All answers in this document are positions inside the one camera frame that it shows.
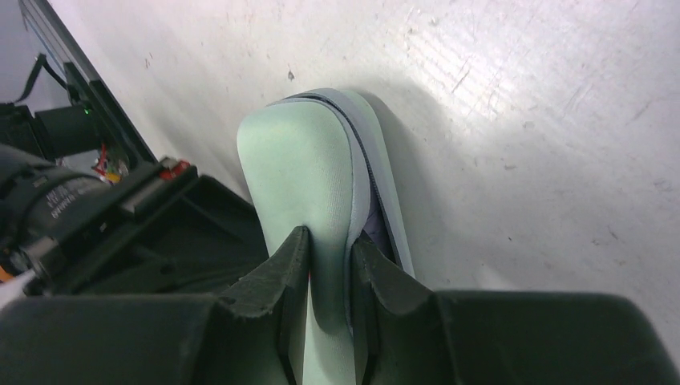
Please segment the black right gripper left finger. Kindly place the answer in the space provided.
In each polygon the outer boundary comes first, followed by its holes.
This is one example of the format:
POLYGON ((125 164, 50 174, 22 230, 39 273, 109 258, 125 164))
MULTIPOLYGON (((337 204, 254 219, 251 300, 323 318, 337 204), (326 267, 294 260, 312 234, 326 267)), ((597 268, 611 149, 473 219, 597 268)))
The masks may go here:
POLYGON ((222 294, 30 297, 1 312, 4 384, 299 384, 310 233, 222 294))

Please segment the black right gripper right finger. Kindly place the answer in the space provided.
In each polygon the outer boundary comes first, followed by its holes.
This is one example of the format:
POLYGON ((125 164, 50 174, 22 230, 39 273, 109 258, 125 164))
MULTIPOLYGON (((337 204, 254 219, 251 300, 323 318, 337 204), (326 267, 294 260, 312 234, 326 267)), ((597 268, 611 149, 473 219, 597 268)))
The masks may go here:
POLYGON ((608 294, 433 291, 368 236, 351 251, 359 384, 676 384, 647 317, 608 294))

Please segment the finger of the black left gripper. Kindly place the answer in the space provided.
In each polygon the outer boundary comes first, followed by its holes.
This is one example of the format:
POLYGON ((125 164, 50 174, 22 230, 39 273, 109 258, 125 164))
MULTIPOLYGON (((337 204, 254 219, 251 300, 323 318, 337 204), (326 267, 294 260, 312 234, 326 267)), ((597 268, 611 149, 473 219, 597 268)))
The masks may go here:
POLYGON ((79 292, 220 291, 267 257, 253 207, 212 177, 199 176, 98 253, 79 278, 79 292))

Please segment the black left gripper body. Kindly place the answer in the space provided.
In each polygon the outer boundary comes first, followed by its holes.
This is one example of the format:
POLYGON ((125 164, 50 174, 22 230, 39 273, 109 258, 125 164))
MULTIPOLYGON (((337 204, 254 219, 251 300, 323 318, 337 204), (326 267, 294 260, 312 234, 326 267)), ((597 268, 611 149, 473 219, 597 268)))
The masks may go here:
POLYGON ((197 292, 197 262, 133 245, 196 177, 166 158, 108 184, 3 145, 2 294, 197 292))

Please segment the mint green umbrella case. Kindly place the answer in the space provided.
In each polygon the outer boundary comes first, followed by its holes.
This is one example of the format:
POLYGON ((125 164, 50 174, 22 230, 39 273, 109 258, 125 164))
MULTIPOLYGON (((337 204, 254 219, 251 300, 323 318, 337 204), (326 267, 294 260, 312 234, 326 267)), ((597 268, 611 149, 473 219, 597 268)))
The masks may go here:
POLYGON ((267 250, 310 233, 310 304, 303 381, 355 381, 350 250, 366 234, 414 271, 381 124, 355 91, 315 89, 247 116, 237 150, 267 250))

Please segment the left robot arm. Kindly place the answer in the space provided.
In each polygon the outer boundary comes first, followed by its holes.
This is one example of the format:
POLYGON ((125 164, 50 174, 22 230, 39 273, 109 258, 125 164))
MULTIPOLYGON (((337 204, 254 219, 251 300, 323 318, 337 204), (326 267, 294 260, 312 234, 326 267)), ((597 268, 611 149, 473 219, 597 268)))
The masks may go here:
POLYGON ((1 108, 1 280, 29 295, 226 290, 268 257, 253 207, 83 106, 1 108))

